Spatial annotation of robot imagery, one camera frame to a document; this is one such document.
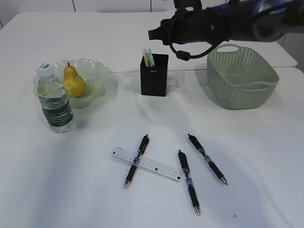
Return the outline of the blue grey right robot arm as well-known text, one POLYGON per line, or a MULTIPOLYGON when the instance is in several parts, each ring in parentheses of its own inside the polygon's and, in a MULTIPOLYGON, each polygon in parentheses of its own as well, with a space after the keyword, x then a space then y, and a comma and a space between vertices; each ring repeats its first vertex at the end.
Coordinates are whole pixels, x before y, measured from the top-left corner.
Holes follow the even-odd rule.
POLYGON ((231 0, 228 3, 177 10, 177 19, 163 19, 149 30, 150 40, 164 45, 223 41, 274 42, 285 33, 303 33, 302 0, 231 0))

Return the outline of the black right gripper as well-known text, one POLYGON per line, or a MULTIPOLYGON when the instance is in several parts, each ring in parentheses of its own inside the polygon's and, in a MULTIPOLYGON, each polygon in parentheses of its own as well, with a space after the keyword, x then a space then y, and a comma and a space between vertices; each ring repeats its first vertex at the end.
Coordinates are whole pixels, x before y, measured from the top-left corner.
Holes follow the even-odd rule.
POLYGON ((175 14, 171 19, 163 19, 161 25, 148 31, 149 40, 161 40, 186 44, 214 41, 214 9, 202 8, 200 0, 175 0, 175 14))

